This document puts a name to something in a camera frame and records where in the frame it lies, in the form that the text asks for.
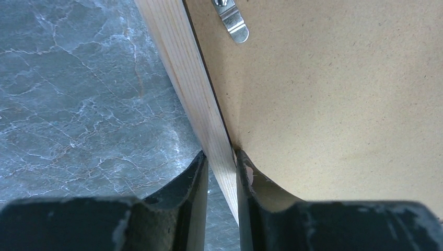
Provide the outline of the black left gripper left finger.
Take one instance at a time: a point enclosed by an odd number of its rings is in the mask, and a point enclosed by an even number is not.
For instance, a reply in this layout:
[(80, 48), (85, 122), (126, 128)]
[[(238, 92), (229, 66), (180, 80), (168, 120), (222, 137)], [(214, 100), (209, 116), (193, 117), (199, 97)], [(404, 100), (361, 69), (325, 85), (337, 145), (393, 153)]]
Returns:
[(1, 250), (203, 250), (208, 161), (150, 196), (35, 197), (1, 209)]

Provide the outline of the light wooden picture frame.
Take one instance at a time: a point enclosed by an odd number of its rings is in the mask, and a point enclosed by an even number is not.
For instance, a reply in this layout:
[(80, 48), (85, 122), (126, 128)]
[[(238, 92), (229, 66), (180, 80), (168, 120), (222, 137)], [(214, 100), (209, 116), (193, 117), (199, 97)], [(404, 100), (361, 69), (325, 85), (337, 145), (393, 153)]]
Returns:
[(136, 1), (235, 221), (236, 164), (185, 1)]

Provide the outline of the brown cardboard backing board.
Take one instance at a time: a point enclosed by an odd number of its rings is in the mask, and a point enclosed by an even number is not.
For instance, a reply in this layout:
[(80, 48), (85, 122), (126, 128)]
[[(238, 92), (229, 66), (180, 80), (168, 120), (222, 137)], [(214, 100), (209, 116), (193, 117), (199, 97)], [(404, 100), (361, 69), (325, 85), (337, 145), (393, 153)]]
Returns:
[(442, 1), (187, 1), (229, 137), (303, 200), (442, 217)]

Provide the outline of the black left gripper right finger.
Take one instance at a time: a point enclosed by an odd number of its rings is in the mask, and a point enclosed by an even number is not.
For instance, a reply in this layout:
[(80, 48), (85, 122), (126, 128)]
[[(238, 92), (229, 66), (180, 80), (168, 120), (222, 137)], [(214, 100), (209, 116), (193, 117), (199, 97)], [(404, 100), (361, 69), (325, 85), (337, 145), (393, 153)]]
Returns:
[(305, 201), (237, 150), (242, 250), (442, 250), (442, 224), (412, 201)]

